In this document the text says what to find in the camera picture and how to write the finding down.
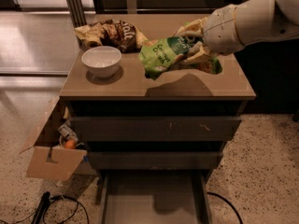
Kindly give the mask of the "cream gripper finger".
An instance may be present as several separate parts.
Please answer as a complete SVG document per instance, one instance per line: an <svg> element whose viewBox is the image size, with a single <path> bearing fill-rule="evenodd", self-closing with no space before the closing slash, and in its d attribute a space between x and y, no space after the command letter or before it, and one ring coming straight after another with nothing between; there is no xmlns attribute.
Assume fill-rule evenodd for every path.
<svg viewBox="0 0 299 224"><path fill-rule="evenodd" d="M195 36L202 37L204 25L206 24L207 17L188 22L187 24L178 28L174 36Z"/></svg>
<svg viewBox="0 0 299 224"><path fill-rule="evenodd" d="M217 56L219 56L218 52L214 52L202 42L198 42L188 51L181 63L184 65L205 63Z"/></svg>

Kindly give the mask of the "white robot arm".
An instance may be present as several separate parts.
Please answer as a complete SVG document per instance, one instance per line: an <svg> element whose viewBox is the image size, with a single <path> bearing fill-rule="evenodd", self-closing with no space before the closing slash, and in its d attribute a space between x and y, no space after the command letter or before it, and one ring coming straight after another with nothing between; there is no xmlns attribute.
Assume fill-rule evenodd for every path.
<svg viewBox="0 0 299 224"><path fill-rule="evenodd" d="M216 9L176 32L203 39L193 47L184 64L202 63L217 55L229 55L260 42L299 37L299 0L249 0Z"/></svg>

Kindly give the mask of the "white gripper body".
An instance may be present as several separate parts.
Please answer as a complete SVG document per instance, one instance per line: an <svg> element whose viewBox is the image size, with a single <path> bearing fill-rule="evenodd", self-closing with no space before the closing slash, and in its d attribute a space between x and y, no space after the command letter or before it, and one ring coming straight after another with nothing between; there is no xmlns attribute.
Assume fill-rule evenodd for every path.
<svg viewBox="0 0 299 224"><path fill-rule="evenodd" d="M235 17L236 5L218 8L207 17L203 38L211 51L227 55L245 47L238 37Z"/></svg>

